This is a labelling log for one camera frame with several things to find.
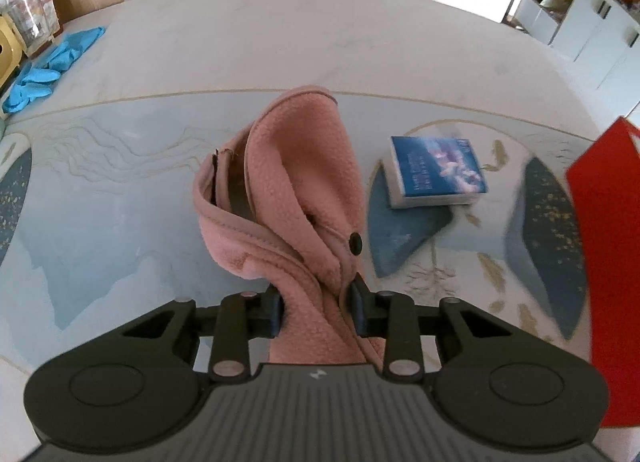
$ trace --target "blue gloves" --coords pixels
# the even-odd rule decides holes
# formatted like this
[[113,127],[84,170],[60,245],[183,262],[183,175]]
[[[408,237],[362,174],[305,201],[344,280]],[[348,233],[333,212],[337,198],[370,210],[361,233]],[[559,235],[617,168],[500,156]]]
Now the blue gloves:
[[50,96],[61,73],[69,70],[104,31],[104,27],[96,27],[67,34],[60,45],[45,52],[33,65],[27,62],[2,103],[4,112],[14,114],[33,100]]

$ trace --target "table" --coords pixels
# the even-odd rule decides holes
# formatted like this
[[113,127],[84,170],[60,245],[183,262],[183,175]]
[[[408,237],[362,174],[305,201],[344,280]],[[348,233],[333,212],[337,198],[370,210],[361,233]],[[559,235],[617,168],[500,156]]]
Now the table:
[[[535,155],[562,187],[564,168],[596,132],[550,51],[432,2],[134,0],[70,30],[98,24],[107,33],[54,94],[7,127],[5,138],[23,134],[32,146],[24,206],[0,266],[1,376],[13,378],[16,396],[47,358],[166,301],[208,305],[263,289],[264,282],[238,280],[211,261],[190,186],[199,161],[279,90],[315,82],[343,92],[340,112],[370,199],[391,134],[472,134],[482,139],[481,162],[493,160],[491,145],[500,140],[511,157],[505,171],[519,171]],[[442,262],[432,271],[457,276],[443,290],[587,357],[588,305],[563,338],[513,276],[500,240],[482,239],[500,236],[517,205],[519,177],[495,174],[506,179],[495,177],[501,195],[469,218],[457,214],[458,230],[425,243],[416,258],[428,261],[437,249]],[[475,237],[466,249],[465,236]],[[410,292],[407,272],[376,275],[371,250],[367,240],[364,274],[372,287]],[[475,270],[465,267],[469,261]],[[460,266],[454,276],[452,266]],[[502,273],[499,289],[492,272]],[[489,308],[500,300],[501,308]],[[203,361],[206,352],[196,366]],[[33,445],[20,407],[19,399],[7,403],[13,438],[22,439],[17,456]]]

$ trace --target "white marble tabletop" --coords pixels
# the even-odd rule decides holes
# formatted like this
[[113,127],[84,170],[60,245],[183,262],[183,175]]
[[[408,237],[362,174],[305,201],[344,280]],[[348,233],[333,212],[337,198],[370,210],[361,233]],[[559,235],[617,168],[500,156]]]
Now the white marble tabletop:
[[[41,362],[96,333],[175,296],[212,304],[222,295],[208,289],[212,277],[231,292],[249,283],[232,282],[210,262],[186,194],[199,161],[255,118],[276,95],[268,92],[316,83],[364,94],[340,96],[340,110],[366,186],[386,137],[425,124],[442,122],[448,131],[460,121],[487,124],[517,140],[511,156],[534,153],[559,181],[588,142],[548,127],[598,135],[595,108],[580,99],[553,51],[428,0],[133,0],[65,28],[97,25],[107,27],[105,36],[53,95],[7,121],[13,153],[24,150],[24,138],[33,147],[28,193],[0,274],[0,379],[15,378],[16,396]],[[446,270],[452,247],[438,246]],[[472,251],[474,268],[479,253],[509,272],[498,249]],[[104,273],[101,284],[87,283]],[[505,307],[514,322],[516,311]],[[545,327],[554,330],[540,317],[541,334]],[[572,340],[555,341],[587,356],[588,337],[585,306]],[[4,429],[22,439],[12,446],[22,455],[33,432],[20,399],[9,400],[0,432],[12,425]],[[623,460],[637,432],[614,433],[608,444],[624,454],[610,452]],[[621,440],[627,434],[633,438]]]
[[107,27],[53,95],[16,119],[222,90],[321,84],[598,135],[549,48],[430,0],[133,0],[68,24]]

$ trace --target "book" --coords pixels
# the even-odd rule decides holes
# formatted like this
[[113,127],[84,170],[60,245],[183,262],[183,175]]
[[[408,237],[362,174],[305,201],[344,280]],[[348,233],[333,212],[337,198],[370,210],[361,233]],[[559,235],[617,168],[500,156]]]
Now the book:
[[391,137],[383,169],[393,208],[472,204],[487,192],[466,138]]

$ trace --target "pink fleece hood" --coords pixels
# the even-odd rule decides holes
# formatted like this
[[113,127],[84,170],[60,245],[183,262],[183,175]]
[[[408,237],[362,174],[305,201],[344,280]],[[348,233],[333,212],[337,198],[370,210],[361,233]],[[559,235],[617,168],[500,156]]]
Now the pink fleece hood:
[[272,363],[382,366],[383,340],[358,337],[346,307],[358,270],[350,236],[362,235],[365,220],[360,179],[337,102],[315,86],[285,92],[196,175],[194,205],[213,259],[282,295]]

